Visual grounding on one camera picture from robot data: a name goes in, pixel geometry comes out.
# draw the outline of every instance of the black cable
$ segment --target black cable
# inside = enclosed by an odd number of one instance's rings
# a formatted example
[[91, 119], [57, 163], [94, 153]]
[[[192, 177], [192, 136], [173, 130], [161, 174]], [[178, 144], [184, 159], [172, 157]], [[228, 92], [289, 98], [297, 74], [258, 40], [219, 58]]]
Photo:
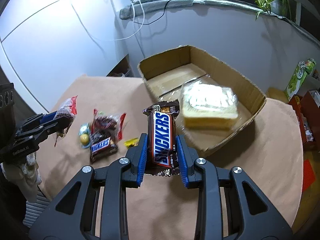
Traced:
[[[170, 1], [172, 1], [172, 0], [169, 0], [169, 1], [166, 2], [165, 6], [164, 6], [163, 14], [162, 14], [158, 19], [152, 21], [151, 23], [156, 22], [157, 20], [159, 20], [159, 19], [164, 15], [165, 9], [167, 8], [167, 5], [168, 5], [168, 3], [169, 3]], [[137, 24], [140, 24], [140, 25], [150, 25], [150, 24], [151, 24], [151, 23], [144, 23], [144, 24], [142, 24], [142, 23], [138, 23], [138, 22], [134, 22], [134, 23], [137, 23]]]

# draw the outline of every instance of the window sill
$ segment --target window sill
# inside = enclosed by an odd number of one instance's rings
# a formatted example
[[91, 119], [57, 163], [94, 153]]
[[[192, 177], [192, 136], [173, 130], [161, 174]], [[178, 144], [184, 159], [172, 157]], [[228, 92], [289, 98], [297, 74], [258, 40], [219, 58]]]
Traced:
[[[155, 11], [159, 11], [159, 10], [164, 10], [164, 6], [166, 5], [166, 3], [168, 1], [169, 0], [142, 1], [143, 9], [144, 9], [145, 13], [151, 13], [151, 12], [155, 12]], [[261, 11], [259, 8], [255, 7], [253, 5], [237, 2], [235, 0], [233, 0], [233, 1], [230, 1], [230, 0], [172, 0], [167, 4], [166, 9], [191, 7], [194, 4], [203, 4], [203, 5], [207, 5], [207, 6], [230, 6], [233, 8], [250, 10], [250, 11], [254, 11], [254, 12]], [[139, 3], [136, 3], [134, 5], [134, 9], [135, 9], [136, 16], [140, 16], [143, 14]], [[268, 15], [268, 16], [277, 17], [280, 20], [284, 20], [285, 22], [292, 25], [298, 32], [305, 35], [308, 39], [310, 39], [312, 42], [314, 42], [316, 45], [318, 45], [320, 47], [320, 41], [317, 38], [315, 38], [312, 34], [307, 32], [306, 30], [304, 30], [300, 26], [296, 25], [294, 22], [292, 22], [288, 18], [277, 15], [275, 13], [271, 13], [271, 14], [267, 14], [265, 12], [262, 12], [262, 13], [265, 15]], [[133, 11], [132, 11], [131, 6], [127, 6], [126, 8], [121, 9], [120, 13], [119, 13], [119, 17], [121, 20], [132, 19], [133, 18]]]

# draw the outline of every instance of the beige tablecloth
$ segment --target beige tablecloth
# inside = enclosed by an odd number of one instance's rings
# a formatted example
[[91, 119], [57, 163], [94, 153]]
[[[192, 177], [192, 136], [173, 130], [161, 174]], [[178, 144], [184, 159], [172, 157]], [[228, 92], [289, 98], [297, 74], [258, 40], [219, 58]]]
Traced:
[[[62, 95], [53, 110], [69, 97], [78, 95], [78, 115], [67, 136], [54, 148], [53, 138], [37, 152], [48, 198], [55, 195], [84, 166], [89, 150], [81, 149], [80, 125], [93, 118], [93, 109], [107, 114], [127, 113], [119, 152], [93, 164], [109, 165], [126, 153], [125, 140], [147, 132], [142, 110], [152, 105], [140, 78], [79, 77]], [[242, 167], [276, 206], [289, 225], [293, 224], [301, 197], [303, 151], [295, 112], [291, 106], [268, 98], [250, 126], [207, 158], [217, 167]], [[183, 187], [180, 176], [145, 175], [139, 189], [127, 189], [129, 237], [140, 239], [193, 239], [198, 191]]]

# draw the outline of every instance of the snickers logo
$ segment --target snickers logo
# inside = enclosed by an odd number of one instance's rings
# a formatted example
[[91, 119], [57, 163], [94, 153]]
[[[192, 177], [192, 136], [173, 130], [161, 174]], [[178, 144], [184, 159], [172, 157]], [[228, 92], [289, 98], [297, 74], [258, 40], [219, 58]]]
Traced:
[[172, 151], [171, 116], [155, 112], [153, 122], [152, 158], [161, 166], [171, 167], [170, 152]]
[[101, 141], [101, 142], [98, 142], [98, 143], [92, 145], [92, 146], [91, 146], [91, 152], [94, 153], [94, 152], [96, 152], [96, 151], [99, 151], [99, 150], [101, 150], [101, 149], [103, 149], [103, 148], [108, 147], [109, 142], [110, 142], [110, 137], [107, 138], [107, 139], [104, 139], [104, 140]]

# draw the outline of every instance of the striped fabric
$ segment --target striped fabric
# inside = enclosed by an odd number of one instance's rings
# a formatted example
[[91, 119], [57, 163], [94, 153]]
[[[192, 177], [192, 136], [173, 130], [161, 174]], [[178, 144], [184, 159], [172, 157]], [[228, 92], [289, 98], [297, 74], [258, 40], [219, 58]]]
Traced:
[[29, 203], [28, 201], [26, 203], [27, 210], [23, 224], [27, 227], [31, 227], [49, 203], [49, 200], [40, 191], [38, 191], [36, 203]]

